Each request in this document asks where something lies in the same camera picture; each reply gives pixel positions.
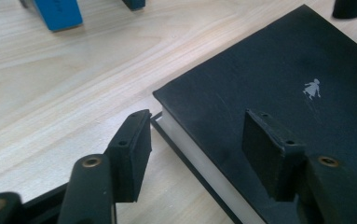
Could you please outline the red book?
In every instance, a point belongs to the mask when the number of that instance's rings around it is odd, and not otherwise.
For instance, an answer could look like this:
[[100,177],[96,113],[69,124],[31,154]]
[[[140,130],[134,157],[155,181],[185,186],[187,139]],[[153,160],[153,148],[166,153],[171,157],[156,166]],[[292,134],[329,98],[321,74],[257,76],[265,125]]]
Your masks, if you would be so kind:
[[131,10],[139,10],[145,7],[145,0],[122,0],[126,7]]

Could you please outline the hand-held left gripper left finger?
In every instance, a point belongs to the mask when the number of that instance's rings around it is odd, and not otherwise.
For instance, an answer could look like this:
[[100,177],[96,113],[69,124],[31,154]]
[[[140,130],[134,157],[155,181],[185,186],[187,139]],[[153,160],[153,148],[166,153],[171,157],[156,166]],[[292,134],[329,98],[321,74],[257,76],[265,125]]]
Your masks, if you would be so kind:
[[130,114],[102,154],[72,170],[58,224],[117,224],[117,203],[138,200],[150,153],[149,110]]

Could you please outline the black book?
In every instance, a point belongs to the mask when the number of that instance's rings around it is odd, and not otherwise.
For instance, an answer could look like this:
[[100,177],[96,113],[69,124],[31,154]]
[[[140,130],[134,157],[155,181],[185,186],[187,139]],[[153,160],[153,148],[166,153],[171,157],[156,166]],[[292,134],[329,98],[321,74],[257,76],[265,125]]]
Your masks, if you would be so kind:
[[235,224],[302,224],[242,151],[245,111],[269,114],[357,176],[357,44],[307,6],[155,92],[152,122]]

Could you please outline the blue book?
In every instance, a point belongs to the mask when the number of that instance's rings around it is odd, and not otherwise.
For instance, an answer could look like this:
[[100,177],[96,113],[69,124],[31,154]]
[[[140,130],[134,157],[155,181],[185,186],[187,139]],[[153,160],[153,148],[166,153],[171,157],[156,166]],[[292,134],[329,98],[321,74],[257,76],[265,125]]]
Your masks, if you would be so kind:
[[76,0],[34,0],[34,7],[52,32],[73,28],[83,23]]

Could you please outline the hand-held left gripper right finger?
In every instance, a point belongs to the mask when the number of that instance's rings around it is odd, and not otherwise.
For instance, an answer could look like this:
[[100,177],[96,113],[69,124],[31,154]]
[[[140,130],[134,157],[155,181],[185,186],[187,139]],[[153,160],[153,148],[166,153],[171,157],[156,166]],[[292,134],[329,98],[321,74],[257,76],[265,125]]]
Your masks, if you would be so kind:
[[302,224],[357,224],[357,176],[307,145],[269,114],[245,111],[242,151],[268,196],[296,202]]

